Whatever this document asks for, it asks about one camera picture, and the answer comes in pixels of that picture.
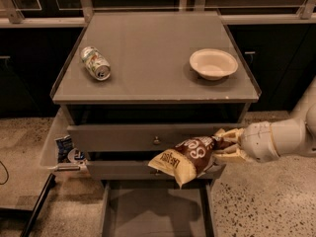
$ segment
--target dark cabinet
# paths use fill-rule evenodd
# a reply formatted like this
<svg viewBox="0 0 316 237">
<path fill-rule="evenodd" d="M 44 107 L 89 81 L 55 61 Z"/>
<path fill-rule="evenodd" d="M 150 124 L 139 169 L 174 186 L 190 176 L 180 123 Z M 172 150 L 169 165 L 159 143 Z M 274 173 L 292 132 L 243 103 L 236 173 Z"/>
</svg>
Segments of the dark cabinet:
<svg viewBox="0 0 316 237">
<path fill-rule="evenodd" d="M 56 114 L 49 93 L 81 31 L 0 29 L 0 118 Z"/>
<path fill-rule="evenodd" d="M 250 111 L 291 111 L 316 68 L 316 26 L 249 25 L 229 29 L 262 96 Z"/>
</svg>

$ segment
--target bowl rim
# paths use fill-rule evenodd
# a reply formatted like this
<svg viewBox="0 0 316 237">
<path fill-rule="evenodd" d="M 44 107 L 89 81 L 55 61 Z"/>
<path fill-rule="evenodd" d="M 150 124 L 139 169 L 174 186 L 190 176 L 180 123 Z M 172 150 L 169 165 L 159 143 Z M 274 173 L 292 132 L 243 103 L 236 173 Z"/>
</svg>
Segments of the bowl rim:
<svg viewBox="0 0 316 237">
<path fill-rule="evenodd" d="M 234 63 L 234 66 L 233 66 L 233 69 L 230 70 L 229 72 L 226 72 L 223 76 L 216 76 L 216 75 L 211 75 L 211 74 L 208 74 L 208 73 L 203 73 L 202 71 L 198 70 L 196 67 L 194 67 L 194 62 L 193 62 L 193 59 L 199 55 L 201 52 L 214 52 L 214 53 L 221 53 L 221 54 L 224 54 L 224 56 L 228 57 L 230 60 L 233 61 Z M 238 69 L 238 62 L 236 60 L 236 58 L 229 52 L 227 51 L 223 51 L 223 50 L 220 50 L 220 49 L 214 49 L 214 48 L 204 48 L 204 49 L 200 49 L 200 50 L 197 50 L 195 51 L 191 57 L 190 57 L 190 66 L 191 68 L 196 71 L 198 74 L 202 74 L 204 76 L 209 76 L 209 77 L 224 77 L 224 76 L 228 76 L 228 75 L 231 75 L 233 73 L 235 73 Z"/>
</svg>

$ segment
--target floor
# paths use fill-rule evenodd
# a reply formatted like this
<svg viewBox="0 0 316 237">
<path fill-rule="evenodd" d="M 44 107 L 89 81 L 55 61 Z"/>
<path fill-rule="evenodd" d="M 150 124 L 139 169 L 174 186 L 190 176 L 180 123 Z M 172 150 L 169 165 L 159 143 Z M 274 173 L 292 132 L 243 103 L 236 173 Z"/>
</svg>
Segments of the floor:
<svg viewBox="0 0 316 237">
<path fill-rule="evenodd" d="M 287 118 L 285 112 L 248 113 L 244 124 Z M 9 172 L 0 186 L 0 207 L 33 208 L 50 173 L 40 165 L 40 152 L 52 121 L 0 119 L 0 161 Z M 211 190 L 216 236 L 316 237 L 315 166 L 316 158 L 300 156 L 228 164 Z M 5 178 L 0 166 L 0 183 Z M 57 176 L 30 236 L 100 236 L 102 201 L 99 182 Z M 0 236 L 20 236 L 23 227 L 0 219 Z"/>
</svg>

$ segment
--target drawer bottom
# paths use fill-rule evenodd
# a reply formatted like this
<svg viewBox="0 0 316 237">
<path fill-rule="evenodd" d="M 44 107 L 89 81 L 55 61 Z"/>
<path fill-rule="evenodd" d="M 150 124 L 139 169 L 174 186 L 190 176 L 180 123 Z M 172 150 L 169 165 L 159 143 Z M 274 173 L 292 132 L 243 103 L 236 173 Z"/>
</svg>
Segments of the drawer bottom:
<svg viewBox="0 0 316 237">
<path fill-rule="evenodd" d="M 209 189 L 207 180 L 107 182 L 102 236 L 214 236 Z"/>
</svg>

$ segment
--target gray tabletop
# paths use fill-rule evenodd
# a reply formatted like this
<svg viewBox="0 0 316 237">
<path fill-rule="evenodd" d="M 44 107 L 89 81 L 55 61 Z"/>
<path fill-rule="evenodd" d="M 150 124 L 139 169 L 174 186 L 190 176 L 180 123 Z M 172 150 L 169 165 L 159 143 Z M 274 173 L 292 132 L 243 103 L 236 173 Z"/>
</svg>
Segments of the gray tabletop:
<svg viewBox="0 0 316 237">
<path fill-rule="evenodd" d="M 95 46 L 110 63 L 106 81 L 92 78 L 80 51 Z M 207 81 L 190 67 L 202 48 L 231 53 L 237 72 Z M 213 12 L 96 13 L 55 93 L 57 104 L 249 103 L 258 93 Z"/>
</svg>

